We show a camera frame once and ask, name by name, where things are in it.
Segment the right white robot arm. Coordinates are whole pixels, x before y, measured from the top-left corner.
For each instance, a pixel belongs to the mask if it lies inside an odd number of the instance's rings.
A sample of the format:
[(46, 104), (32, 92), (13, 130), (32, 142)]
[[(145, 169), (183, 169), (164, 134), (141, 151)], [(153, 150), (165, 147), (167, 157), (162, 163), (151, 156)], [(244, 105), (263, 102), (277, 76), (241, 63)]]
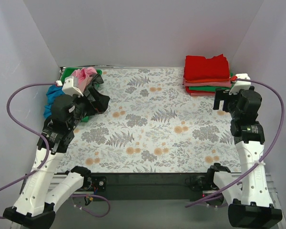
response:
[(223, 189), (222, 194), (228, 203), (228, 219), (232, 227), (245, 229), (270, 229), (283, 218), (280, 209), (274, 207), (270, 197), (264, 154), (265, 135), (263, 127), (257, 121), (262, 97), (253, 87), (241, 89), (235, 94), (228, 90), (217, 89), (214, 109), (219, 109), (223, 101), (223, 110), (231, 115), (231, 134), (241, 163), (242, 186), (232, 184), (230, 170), (215, 163), (206, 177), (210, 189)]

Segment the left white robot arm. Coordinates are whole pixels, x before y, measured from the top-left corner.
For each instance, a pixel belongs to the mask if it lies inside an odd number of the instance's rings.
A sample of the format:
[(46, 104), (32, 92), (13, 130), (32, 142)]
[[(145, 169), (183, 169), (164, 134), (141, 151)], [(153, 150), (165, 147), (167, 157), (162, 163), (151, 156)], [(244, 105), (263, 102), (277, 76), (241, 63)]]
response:
[(3, 217), (29, 229), (48, 229), (54, 222), (60, 206), (77, 190), (86, 191), (92, 184), (92, 173), (75, 166), (67, 177), (49, 191), (58, 164), (74, 138), (74, 129), (87, 116), (104, 113), (110, 98), (89, 86), (83, 95), (64, 93), (55, 98), (51, 115), (45, 120), (37, 143), (31, 172), (20, 197)]

